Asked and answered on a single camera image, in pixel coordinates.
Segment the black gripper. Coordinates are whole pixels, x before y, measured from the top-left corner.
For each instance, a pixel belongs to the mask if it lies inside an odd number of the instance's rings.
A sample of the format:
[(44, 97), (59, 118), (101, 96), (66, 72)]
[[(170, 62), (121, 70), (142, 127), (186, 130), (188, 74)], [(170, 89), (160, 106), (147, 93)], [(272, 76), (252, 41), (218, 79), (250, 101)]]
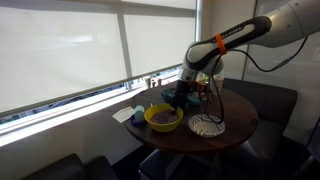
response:
[(190, 85), (188, 82), (178, 80), (174, 95), (171, 100), (171, 107), (176, 109), (177, 107), (182, 108), (186, 104), (187, 95), (190, 93)]

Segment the orange band on arm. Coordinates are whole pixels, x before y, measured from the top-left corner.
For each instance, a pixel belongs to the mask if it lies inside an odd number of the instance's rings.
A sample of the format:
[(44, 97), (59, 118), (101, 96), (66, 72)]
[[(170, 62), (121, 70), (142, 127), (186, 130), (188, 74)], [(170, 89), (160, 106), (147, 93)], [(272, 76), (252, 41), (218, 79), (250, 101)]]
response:
[(227, 50), (225, 48), (225, 45), (224, 45), (224, 42), (223, 42), (221, 34), (216, 34), (215, 38), (216, 38), (216, 41), (217, 41), (217, 44), (218, 44), (218, 47), (219, 47), (219, 50), (220, 50), (220, 54), (221, 55), (225, 55), (227, 53)]

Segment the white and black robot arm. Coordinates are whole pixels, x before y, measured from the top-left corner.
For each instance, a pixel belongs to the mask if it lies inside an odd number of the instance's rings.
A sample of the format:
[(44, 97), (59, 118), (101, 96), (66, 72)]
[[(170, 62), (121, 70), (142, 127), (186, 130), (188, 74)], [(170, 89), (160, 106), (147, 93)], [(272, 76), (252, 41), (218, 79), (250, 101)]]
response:
[(281, 47), (320, 31), (320, 0), (291, 0), (265, 14), (246, 20), (214, 37), (192, 43), (184, 56), (176, 90), (169, 104), (176, 109), (186, 102), (189, 82), (199, 72), (219, 73), (220, 55), (240, 45), (254, 44), (269, 48)]

